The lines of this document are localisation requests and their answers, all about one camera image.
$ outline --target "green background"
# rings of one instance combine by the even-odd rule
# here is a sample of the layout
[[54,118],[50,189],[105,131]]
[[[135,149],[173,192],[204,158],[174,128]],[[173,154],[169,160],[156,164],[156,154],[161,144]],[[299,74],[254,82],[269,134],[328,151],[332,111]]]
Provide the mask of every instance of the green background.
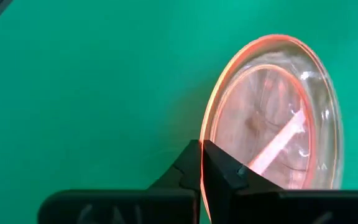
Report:
[[0,223],[35,223],[61,189],[146,188],[198,137],[230,58],[271,33],[331,74],[343,187],[358,189],[358,1],[14,0],[0,17]]

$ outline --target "petri dish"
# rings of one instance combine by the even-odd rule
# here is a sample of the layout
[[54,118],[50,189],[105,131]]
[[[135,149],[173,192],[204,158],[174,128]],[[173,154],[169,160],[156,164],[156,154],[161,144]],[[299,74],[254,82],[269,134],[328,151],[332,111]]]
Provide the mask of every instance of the petri dish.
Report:
[[231,59],[208,101],[206,139],[284,189],[340,188],[344,144],[333,83],[294,37],[261,37]]

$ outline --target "glass petri dish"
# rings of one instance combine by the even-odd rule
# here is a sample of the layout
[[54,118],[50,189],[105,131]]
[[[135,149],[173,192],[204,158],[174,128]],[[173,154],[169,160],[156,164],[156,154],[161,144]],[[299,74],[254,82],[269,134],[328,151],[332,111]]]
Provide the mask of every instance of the glass petri dish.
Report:
[[206,108],[206,139],[284,189],[340,188],[337,97],[319,58],[296,38],[267,35],[232,58]]

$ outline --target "green backdrop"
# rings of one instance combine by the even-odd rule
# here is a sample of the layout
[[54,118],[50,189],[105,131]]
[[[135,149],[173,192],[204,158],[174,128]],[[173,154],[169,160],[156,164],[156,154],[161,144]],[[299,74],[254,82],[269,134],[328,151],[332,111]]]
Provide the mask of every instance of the green backdrop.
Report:
[[230,58],[271,33],[331,74],[343,187],[358,189],[358,1],[14,0],[0,17],[0,224],[35,223],[60,189],[146,188],[198,137]]

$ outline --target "petri dish lid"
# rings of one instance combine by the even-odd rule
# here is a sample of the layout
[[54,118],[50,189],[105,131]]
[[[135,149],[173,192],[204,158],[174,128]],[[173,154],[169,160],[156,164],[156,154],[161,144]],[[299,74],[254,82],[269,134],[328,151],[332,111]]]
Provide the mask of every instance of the petri dish lid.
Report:
[[340,187],[337,97],[319,58],[296,38],[267,35],[231,59],[208,101],[206,139],[284,189]]

